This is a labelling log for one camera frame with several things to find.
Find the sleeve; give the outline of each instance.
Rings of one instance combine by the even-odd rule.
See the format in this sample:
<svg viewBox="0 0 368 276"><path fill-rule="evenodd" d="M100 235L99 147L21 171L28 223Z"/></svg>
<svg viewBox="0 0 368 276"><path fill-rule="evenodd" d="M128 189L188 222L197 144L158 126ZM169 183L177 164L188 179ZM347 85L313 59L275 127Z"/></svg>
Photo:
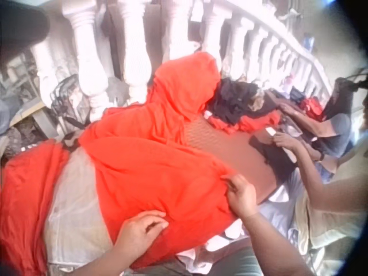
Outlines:
<svg viewBox="0 0 368 276"><path fill-rule="evenodd" d="M350 131L351 120L348 115L339 113L330 119L332 127L337 135Z"/></svg>

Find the red garment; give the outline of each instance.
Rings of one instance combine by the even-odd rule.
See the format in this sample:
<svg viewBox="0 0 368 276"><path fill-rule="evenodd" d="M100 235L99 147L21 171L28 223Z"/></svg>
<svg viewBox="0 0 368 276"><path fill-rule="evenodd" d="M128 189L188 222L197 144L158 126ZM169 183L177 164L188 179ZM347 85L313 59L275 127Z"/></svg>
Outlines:
<svg viewBox="0 0 368 276"><path fill-rule="evenodd" d="M20 275L41 275L47 271L43 226L54 184L67 160L68 152L50 140L11 159L4 169L1 257Z"/></svg>
<svg viewBox="0 0 368 276"><path fill-rule="evenodd" d="M305 111L305 114L314 120L324 121L323 107L316 97L306 98L300 103L300 108Z"/></svg>
<svg viewBox="0 0 368 276"><path fill-rule="evenodd" d="M228 134L233 134L238 130L253 133L266 127L276 126L279 124L280 119L280 113L277 110L274 110L266 116L259 117L257 119L242 116L236 125L229 125L221 119L214 118L213 116L208 118L208 122L216 129L222 129Z"/></svg>
<svg viewBox="0 0 368 276"><path fill-rule="evenodd" d="M96 166L99 204L113 242L124 220L144 210L167 213L169 227L134 267L203 244L234 220L220 179L232 170L184 138L184 123L203 111L219 80L207 53L166 62L145 105L108 110L79 139Z"/></svg>

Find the black clothing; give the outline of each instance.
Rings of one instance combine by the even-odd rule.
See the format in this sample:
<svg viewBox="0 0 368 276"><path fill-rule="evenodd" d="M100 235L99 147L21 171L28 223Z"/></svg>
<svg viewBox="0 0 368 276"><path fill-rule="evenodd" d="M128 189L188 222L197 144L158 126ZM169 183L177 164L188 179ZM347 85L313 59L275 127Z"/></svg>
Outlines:
<svg viewBox="0 0 368 276"><path fill-rule="evenodd" d="M261 109L252 111L252 97L257 94L258 86L254 83L237 82L230 78L220 81L213 98L208 102L207 109L216 118L235 125L243 115L250 118L259 118L276 109L276 104L268 95L264 97Z"/></svg>

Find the white baluster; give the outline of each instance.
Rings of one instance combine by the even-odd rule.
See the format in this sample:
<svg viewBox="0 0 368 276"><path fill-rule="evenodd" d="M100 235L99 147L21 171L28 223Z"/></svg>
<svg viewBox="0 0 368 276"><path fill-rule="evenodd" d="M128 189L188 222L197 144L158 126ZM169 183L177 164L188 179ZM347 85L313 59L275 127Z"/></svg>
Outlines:
<svg viewBox="0 0 368 276"><path fill-rule="evenodd" d="M112 104L106 89L108 78L98 58L94 36L95 0L64 0L63 14L70 20L74 30L79 65L79 85L89 97L90 120L102 117L104 110Z"/></svg>
<svg viewBox="0 0 368 276"><path fill-rule="evenodd" d="M267 43L264 46L261 61L260 79L262 82L270 79L270 63L271 63L271 51L278 44L279 40L275 36L270 36L267 39Z"/></svg>
<svg viewBox="0 0 368 276"><path fill-rule="evenodd" d="M231 34L223 61L222 73L223 76L237 80L244 72L244 39L248 30L254 28L254 23L245 17L234 14L230 19L230 24Z"/></svg>
<svg viewBox="0 0 368 276"><path fill-rule="evenodd" d="M271 57L271 85L278 87L283 79L282 70L278 68L283 51L286 49L284 43L278 44Z"/></svg>
<svg viewBox="0 0 368 276"><path fill-rule="evenodd" d="M293 67L293 73L294 73L294 86L299 89L300 86L300 82L301 82L301 78L303 75L303 71L306 65L306 60L303 59L302 57L299 57L297 59L297 62L295 63L294 67Z"/></svg>
<svg viewBox="0 0 368 276"><path fill-rule="evenodd" d="M246 76L247 81L252 82L259 77L259 48L262 40L266 38L268 31L262 27L257 27L250 35L250 42L246 56Z"/></svg>
<svg viewBox="0 0 368 276"><path fill-rule="evenodd" d="M311 72L312 72L312 64L307 63L305 68L304 68L302 78L301 78L301 81L300 81L300 86L299 86L300 91L304 91L306 83L307 83L309 77L311 76Z"/></svg>
<svg viewBox="0 0 368 276"><path fill-rule="evenodd" d="M193 0L165 0L162 4L167 14L167 45L162 62L192 54L194 49L188 41L188 20Z"/></svg>
<svg viewBox="0 0 368 276"><path fill-rule="evenodd" d="M144 103L152 66L145 47L143 14L150 0L118 0L124 20L124 80L129 85L129 103Z"/></svg>
<svg viewBox="0 0 368 276"><path fill-rule="evenodd" d="M287 57L284 69L285 76L289 76L291 74L295 58L296 54L294 52L291 52L291 54Z"/></svg>
<svg viewBox="0 0 368 276"><path fill-rule="evenodd" d="M36 61L36 66L40 78L40 95L45 106L51 107L51 93L58 85L56 78L56 68L51 55L49 37L44 41L34 45L30 49Z"/></svg>
<svg viewBox="0 0 368 276"><path fill-rule="evenodd" d="M281 58L282 52L286 49L286 45L284 43L281 43L276 46L275 51L273 52L273 55L271 57L271 75L277 74L278 71L278 64Z"/></svg>
<svg viewBox="0 0 368 276"><path fill-rule="evenodd" d="M221 71L220 35L224 20L231 18L231 10L214 2L204 4L206 30L202 50L216 59L217 68Z"/></svg>
<svg viewBox="0 0 368 276"><path fill-rule="evenodd" d="M305 96L309 98L312 95L315 88L316 84L312 80L310 80L305 86Z"/></svg>
<svg viewBox="0 0 368 276"><path fill-rule="evenodd" d="M108 78L115 76L113 61L111 57L110 37L102 31L102 22L108 13L106 4L102 4L96 14L96 45L98 56Z"/></svg>

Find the table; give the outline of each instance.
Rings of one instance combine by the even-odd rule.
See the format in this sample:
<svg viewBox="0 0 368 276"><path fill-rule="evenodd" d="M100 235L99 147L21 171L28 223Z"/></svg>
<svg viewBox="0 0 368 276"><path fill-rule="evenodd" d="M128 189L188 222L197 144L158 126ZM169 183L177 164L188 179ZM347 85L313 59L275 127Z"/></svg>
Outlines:
<svg viewBox="0 0 368 276"><path fill-rule="evenodd" d="M214 129L203 117L186 125L185 134L190 146L213 154L230 165L255 186L257 202L264 201L277 187L277 179L265 157L249 145L253 136L245 132L232 135ZM265 144L272 143L272 137L265 129L254 133Z"/></svg>

